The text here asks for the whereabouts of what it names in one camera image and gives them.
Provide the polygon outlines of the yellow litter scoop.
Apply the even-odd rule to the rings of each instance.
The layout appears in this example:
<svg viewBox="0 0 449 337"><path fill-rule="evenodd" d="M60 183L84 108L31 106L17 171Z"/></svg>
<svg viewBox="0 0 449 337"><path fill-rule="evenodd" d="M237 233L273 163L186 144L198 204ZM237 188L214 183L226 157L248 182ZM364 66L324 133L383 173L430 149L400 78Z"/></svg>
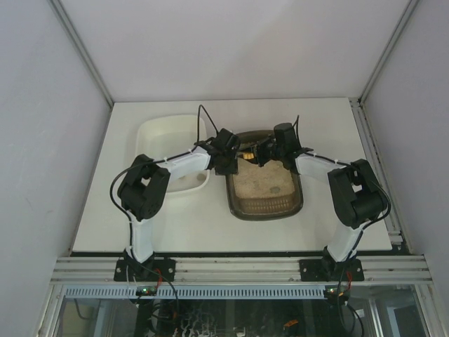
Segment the yellow litter scoop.
<svg viewBox="0 0 449 337"><path fill-rule="evenodd" d="M244 160L252 160L255 158L255 155L252 152L240 152L238 153L238 157Z"/></svg>

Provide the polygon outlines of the dark brown litter box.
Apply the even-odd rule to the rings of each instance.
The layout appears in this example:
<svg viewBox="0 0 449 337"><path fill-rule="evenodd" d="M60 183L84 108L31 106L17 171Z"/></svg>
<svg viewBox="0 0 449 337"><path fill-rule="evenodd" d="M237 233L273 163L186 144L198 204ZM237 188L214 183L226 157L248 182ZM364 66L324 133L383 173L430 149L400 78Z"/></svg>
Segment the dark brown litter box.
<svg viewBox="0 0 449 337"><path fill-rule="evenodd" d="M238 159L239 172L226 176L229 210L240 220L264 221L286 218L303 207L300 177L269 161L263 167ZM278 194L270 189L279 187Z"/></svg>

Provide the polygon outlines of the white plastic tub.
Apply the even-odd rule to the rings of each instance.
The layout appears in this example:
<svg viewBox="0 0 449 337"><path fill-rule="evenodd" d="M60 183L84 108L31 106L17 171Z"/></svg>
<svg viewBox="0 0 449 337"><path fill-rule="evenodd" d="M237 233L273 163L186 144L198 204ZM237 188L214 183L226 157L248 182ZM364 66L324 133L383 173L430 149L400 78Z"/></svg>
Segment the white plastic tub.
<svg viewBox="0 0 449 337"><path fill-rule="evenodd" d="M182 154L193 148L197 139L207 136L203 119L196 115L174 115L151 119L140 125L135 142L135 155L144 154L149 158L159 160ZM197 176L204 175L204 181L198 181ZM209 171L199 171L171 180L167 194L185 194L204 187L210 177Z"/></svg>

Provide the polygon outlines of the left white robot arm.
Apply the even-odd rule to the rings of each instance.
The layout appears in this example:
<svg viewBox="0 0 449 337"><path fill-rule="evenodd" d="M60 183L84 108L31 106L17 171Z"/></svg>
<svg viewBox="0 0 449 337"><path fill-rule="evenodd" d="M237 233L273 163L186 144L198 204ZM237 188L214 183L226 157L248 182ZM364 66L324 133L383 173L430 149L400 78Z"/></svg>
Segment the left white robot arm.
<svg viewBox="0 0 449 337"><path fill-rule="evenodd" d="M109 198L128 219L130 235L125 252L129 259L143 264L154 257L154 217L163 206L170 182L202 171L214 170L218 176L237 173L240 144L237 135L223 128L182 154L160 160L140 154L113 179Z"/></svg>

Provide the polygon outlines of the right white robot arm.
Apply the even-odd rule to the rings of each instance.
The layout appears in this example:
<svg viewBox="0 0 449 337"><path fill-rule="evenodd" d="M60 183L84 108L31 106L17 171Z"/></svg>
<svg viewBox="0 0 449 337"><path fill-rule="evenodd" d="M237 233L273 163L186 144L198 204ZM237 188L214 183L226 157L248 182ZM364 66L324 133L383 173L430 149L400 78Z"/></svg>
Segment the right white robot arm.
<svg viewBox="0 0 449 337"><path fill-rule="evenodd" d="M337 265L354 258L364 232L391 212L391 200L367 160L348 163L303 147L296 124L275 126L274 134L257 142L252 152L253 161L260 167L279 161L290 172L329 187L339 224L324 254Z"/></svg>

